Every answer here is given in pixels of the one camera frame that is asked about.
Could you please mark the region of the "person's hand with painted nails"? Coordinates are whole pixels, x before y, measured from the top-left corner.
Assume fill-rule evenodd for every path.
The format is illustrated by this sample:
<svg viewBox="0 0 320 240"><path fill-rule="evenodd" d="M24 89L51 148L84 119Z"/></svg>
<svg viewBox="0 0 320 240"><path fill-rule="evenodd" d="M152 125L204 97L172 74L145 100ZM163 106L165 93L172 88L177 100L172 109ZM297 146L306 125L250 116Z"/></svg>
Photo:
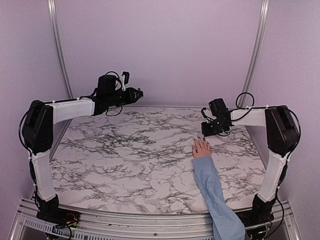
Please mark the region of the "person's hand with painted nails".
<svg viewBox="0 0 320 240"><path fill-rule="evenodd" d="M197 138L194 138L191 149L194 159L212 156L211 146L204 137L201 138L198 136Z"/></svg>

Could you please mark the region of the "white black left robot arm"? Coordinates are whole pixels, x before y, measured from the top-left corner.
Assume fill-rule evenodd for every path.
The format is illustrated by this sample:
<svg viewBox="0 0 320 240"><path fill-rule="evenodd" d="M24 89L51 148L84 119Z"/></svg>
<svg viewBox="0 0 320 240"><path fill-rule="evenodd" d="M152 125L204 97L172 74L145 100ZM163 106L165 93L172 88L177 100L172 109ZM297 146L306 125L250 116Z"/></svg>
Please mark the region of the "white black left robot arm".
<svg viewBox="0 0 320 240"><path fill-rule="evenodd" d="M79 117L106 114L111 107L123 107L143 98L143 91L127 87L130 74L118 75L109 71L98 78L97 87L90 95L68 100L43 102L34 100L23 115L18 135L29 153L29 170L35 185L35 203L40 215L58 223L63 219L59 198L53 187L50 153L54 140L54 125Z"/></svg>

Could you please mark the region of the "aluminium corner post right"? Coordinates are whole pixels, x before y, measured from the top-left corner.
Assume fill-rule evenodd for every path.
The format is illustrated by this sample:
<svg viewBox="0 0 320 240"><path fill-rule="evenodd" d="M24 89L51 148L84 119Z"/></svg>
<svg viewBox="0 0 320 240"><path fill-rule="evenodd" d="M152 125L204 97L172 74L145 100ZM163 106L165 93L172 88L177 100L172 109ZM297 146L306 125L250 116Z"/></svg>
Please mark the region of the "aluminium corner post right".
<svg viewBox="0 0 320 240"><path fill-rule="evenodd" d="M249 67L248 67L248 71L247 71L246 78L244 81L244 85L242 88L243 93L249 92L250 87L253 83L256 65L257 65L259 55L261 52L261 48L263 45L263 39L264 39L266 25L267 25L267 19L268 19L269 6L270 6L269 0L262 0L261 1L256 36L255 36L254 45L253 45L253 51L252 51L251 59L249 62Z"/></svg>

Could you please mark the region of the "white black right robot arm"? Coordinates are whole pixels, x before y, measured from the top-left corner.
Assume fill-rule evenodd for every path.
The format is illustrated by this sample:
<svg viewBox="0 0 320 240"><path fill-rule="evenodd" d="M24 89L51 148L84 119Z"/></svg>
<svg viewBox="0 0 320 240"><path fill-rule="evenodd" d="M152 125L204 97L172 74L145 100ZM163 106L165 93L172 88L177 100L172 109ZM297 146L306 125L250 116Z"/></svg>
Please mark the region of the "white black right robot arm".
<svg viewBox="0 0 320 240"><path fill-rule="evenodd" d="M288 169L292 153L301 140L301 125L297 115L286 105L247 106L228 109L222 98L201 109L204 122L202 134L228 136L232 127L258 127L265 130L268 160L262 185L253 198L247 219L258 224L267 218L278 201L278 191Z"/></svg>

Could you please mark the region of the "aluminium front frame rail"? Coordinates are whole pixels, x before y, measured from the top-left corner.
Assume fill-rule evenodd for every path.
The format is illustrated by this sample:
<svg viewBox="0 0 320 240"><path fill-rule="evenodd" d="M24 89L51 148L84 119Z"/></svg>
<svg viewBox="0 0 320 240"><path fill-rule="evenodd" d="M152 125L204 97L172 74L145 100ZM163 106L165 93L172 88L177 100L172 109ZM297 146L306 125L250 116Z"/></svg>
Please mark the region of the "aluminium front frame rail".
<svg viewBox="0 0 320 240"><path fill-rule="evenodd" d="M21 200L11 228L10 240L59 240L72 233L74 240L212 240L212 218L208 213L155 215L117 213L62 205L79 212L78 224L71 231L54 229L54 224L36 217L33 200Z"/></svg>

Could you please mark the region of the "aluminium corner post left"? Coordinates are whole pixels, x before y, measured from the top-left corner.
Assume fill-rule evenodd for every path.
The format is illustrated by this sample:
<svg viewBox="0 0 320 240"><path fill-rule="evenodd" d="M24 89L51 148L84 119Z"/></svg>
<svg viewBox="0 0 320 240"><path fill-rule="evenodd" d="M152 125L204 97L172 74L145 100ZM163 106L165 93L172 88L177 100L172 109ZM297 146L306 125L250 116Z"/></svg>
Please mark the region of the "aluminium corner post left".
<svg viewBox="0 0 320 240"><path fill-rule="evenodd" d="M49 11L49 18L50 18L50 25L51 30L53 34L53 41L55 45L55 51L57 55L58 65L61 72L62 82L65 88L66 95L69 99L73 99L73 91L71 87L71 83L69 80L67 67L65 63L65 58L63 54L63 47L60 37L60 31L59 31L59 23L58 23L58 16L57 16L57 10L56 10L56 1L55 0L48 0L48 11Z"/></svg>

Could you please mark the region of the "aluminium corner post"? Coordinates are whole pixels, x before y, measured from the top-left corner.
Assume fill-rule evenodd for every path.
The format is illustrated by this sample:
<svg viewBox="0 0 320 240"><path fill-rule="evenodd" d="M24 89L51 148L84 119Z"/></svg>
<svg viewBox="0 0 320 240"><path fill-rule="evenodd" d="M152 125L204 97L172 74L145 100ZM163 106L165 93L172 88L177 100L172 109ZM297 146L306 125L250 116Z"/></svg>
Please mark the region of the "aluminium corner post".
<svg viewBox="0 0 320 240"><path fill-rule="evenodd" d="M250 87L253 83L256 65L257 65L259 55L261 52L261 48L263 45L263 39L264 39L266 25L267 25L267 19L268 19L269 6L270 6L269 0L262 0L261 1L256 36L255 36L254 45L253 45L253 51L252 51L251 59L249 62L249 67L248 67L248 71L247 71L246 78L244 81L244 85L242 88L243 93L249 92Z"/></svg>
<svg viewBox="0 0 320 240"><path fill-rule="evenodd" d="M65 63L65 58L63 54L63 47L60 37L60 31L59 31L59 23L58 23L58 16L57 16L57 10L56 10L56 1L55 0L48 0L48 11L49 11L49 18L50 18L50 25L51 30L53 34L53 41L55 45L55 51L57 55L58 65L61 72L62 82L65 88L66 95L69 99L73 99L73 91L71 87L71 83L69 80L67 67Z"/></svg>

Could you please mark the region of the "forearm in blue sleeve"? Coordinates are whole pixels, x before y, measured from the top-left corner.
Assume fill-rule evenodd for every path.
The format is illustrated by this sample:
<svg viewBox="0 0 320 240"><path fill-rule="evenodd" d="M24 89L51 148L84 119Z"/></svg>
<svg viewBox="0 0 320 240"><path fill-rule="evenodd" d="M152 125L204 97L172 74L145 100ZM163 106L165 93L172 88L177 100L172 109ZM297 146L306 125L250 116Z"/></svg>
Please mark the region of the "forearm in blue sleeve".
<svg viewBox="0 0 320 240"><path fill-rule="evenodd" d="M220 177L209 156L193 159L194 177L212 218L215 240L244 240L245 226L236 213L227 206Z"/></svg>

